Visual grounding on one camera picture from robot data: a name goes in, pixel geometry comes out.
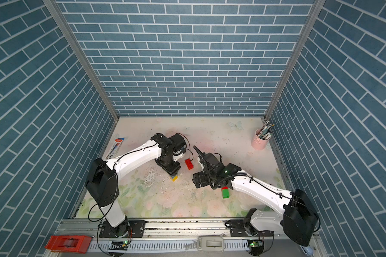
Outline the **green small square lego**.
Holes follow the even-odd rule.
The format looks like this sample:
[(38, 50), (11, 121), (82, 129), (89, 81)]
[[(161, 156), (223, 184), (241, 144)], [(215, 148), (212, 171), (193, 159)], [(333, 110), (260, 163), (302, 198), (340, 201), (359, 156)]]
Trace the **green small square lego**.
[(230, 196), (229, 189), (228, 188), (222, 189), (222, 197), (223, 197), (223, 199), (228, 199), (229, 196)]

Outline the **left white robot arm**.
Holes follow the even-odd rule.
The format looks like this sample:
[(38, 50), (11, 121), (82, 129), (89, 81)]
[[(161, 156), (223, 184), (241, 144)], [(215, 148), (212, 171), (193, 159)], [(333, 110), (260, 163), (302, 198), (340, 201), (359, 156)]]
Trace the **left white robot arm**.
[(144, 164), (154, 161), (175, 181), (181, 169), (180, 160), (193, 160), (191, 144), (186, 136), (176, 133), (166, 137), (156, 133), (146, 143), (118, 157), (95, 159), (87, 174), (85, 188), (95, 201), (102, 217), (87, 219), (98, 222), (101, 238), (130, 238), (134, 235), (131, 223), (119, 203), (119, 184), (126, 176)]

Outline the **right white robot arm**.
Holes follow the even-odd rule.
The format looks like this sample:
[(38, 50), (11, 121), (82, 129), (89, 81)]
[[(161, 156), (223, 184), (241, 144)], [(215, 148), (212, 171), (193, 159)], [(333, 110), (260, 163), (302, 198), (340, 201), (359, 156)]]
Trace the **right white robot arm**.
[(274, 221), (263, 221), (258, 210), (249, 211), (243, 220), (250, 235), (281, 228), (289, 239), (308, 247), (312, 235), (320, 228), (319, 215), (307, 194), (297, 189), (289, 191), (265, 183), (232, 163), (224, 165), (222, 158), (203, 153), (197, 147), (202, 171), (193, 175), (196, 188), (209, 186), (213, 190), (227, 187), (245, 193), (271, 208), (278, 215)]

